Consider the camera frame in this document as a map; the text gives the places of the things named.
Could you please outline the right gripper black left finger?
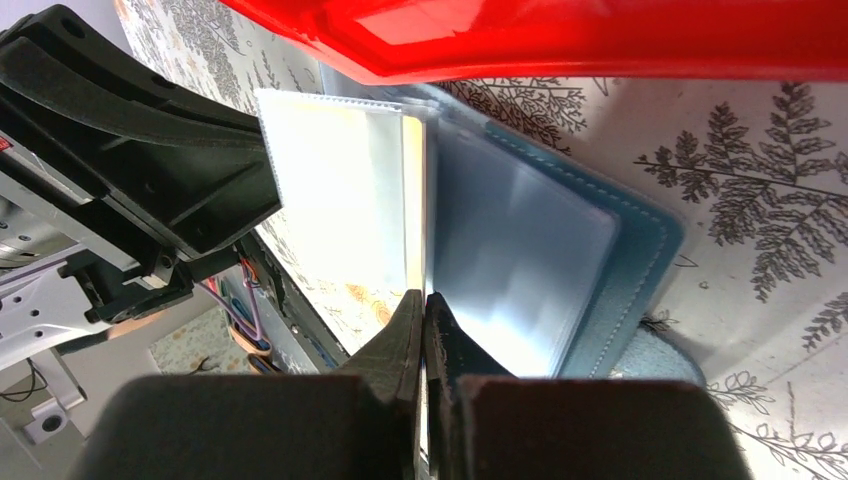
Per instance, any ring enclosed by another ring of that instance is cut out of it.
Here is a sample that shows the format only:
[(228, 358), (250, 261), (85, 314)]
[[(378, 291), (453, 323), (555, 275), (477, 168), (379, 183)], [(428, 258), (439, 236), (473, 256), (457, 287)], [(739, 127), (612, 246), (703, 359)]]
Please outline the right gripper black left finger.
[(414, 479), (423, 295), (324, 374), (156, 375), (110, 400), (72, 479)]

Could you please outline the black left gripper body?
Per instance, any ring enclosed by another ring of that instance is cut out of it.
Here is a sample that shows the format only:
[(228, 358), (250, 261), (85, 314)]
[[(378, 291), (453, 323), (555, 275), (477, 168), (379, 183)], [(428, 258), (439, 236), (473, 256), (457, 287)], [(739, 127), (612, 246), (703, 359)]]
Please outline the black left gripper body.
[(160, 249), (146, 261), (74, 219), (91, 200), (1, 131), (1, 351), (10, 363), (188, 299), (242, 258), (237, 243), (186, 261)]

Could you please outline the tan credit card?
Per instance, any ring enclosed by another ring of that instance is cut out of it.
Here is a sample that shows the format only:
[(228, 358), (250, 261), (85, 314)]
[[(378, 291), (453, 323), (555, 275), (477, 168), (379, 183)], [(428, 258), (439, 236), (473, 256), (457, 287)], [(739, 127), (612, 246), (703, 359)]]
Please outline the tan credit card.
[(425, 179), (426, 138), (424, 123), (403, 116), (403, 213), (406, 282), (409, 289), (424, 290), (425, 285)]

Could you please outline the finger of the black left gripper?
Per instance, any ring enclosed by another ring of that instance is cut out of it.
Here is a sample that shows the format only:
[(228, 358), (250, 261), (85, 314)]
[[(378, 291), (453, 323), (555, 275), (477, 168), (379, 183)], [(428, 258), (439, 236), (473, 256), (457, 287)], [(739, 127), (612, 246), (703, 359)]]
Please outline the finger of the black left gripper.
[(69, 214), (138, 261), (193, 261), (279, 208), (258, 120), (180, 87), (57, 4), (1, 34), (1, 131), (91, 195)]

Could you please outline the blue card holder wallet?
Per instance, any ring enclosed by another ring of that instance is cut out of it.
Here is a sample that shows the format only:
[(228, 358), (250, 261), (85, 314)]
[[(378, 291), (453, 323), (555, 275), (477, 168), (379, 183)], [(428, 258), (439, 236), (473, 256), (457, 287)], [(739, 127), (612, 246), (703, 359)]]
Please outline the blue card holder wallet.
[(409, 290), (403, 116), (425, 125), (425, 285), (508, 372), (531, 378), (704, 375), (641, 324), (680, 222), (444, 90), (327, 71), (324, 95), (255, 93), (282, 203), (286, 262), (315, 292), (392, 306)]

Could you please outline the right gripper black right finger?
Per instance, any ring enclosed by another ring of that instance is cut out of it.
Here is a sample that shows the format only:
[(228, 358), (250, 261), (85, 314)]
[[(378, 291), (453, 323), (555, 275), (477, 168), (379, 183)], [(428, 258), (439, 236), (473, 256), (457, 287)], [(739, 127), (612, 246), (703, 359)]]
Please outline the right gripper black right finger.
[(707, 392), (676, 380), (520, 379), (429, 295), (423, 353), (438, 479), (745, 479)]

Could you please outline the red plastic bin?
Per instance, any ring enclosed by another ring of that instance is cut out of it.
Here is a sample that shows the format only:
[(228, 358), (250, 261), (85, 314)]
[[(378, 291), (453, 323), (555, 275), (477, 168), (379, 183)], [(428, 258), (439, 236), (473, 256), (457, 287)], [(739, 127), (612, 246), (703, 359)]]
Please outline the red plastic bin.
[(235, 1), (366, 85), (591, 76), (843, 82), (843, 1)]

